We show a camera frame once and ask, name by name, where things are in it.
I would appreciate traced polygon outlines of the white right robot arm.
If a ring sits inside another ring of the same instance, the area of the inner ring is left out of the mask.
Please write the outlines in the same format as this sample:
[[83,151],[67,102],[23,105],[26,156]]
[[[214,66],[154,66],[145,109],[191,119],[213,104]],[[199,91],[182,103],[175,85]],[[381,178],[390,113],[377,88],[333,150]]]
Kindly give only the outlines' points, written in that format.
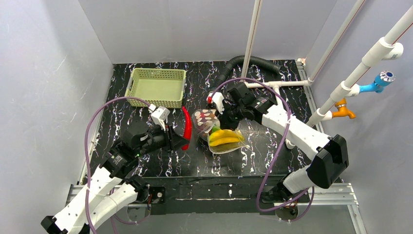
[[254,120],[279,134],[301,149],[311,160],[304,168],[282,178],[262,198],[288,200],[294,194],[313,186],[328,189],[348,167],[346,140],[318,132],[296,119],[268,96],[256,97],[245,83],[236,83],[228,90],[231,100],[216,92],[208,99],[220,113],[218,119],[223,129],[234,130],[242,119]]

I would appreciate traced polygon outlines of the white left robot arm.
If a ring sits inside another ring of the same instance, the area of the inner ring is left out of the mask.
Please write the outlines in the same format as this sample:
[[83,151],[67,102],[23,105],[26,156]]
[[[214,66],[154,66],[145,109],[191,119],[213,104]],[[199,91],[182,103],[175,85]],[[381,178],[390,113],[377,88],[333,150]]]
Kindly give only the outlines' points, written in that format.
[[182,136],[170,125],[130,127],[114,142],[88,184],[59,213],[44,217],[41,226],[49,234],[96,233],[122,205],[138,199],[146,201],[149,196],[149,184],[142,177],[127,178],[137,167],[139,156],[162,148],[186,150],[191,133],[190,126],[185,127]]

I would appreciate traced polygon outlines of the red fake chili pepper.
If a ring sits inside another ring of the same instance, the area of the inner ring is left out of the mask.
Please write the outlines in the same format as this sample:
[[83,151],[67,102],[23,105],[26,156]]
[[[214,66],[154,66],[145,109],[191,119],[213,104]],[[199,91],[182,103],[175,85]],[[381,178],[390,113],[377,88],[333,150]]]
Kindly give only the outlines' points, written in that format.
[[184,134],[183,137],[188,141],[186,145],[182,147],[182,150],[186,151],[189,148],[189,143],[191,140],[191,134],[192,134],[192,122],[191,122],[191,116],[185,106],[182,106],[182,111],[185,117],[185,128],[184,128]]

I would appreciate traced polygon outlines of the clear zip top bag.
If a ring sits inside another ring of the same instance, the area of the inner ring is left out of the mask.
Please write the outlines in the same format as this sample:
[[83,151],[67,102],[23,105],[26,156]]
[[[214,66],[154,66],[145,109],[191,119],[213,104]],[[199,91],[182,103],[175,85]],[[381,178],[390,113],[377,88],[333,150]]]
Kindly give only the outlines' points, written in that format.
[[222,129],[217,110],[199,109],[192,114],[192,122],[198,138],[205,141],[214,154],[226,154],[247,145],[239,129]]

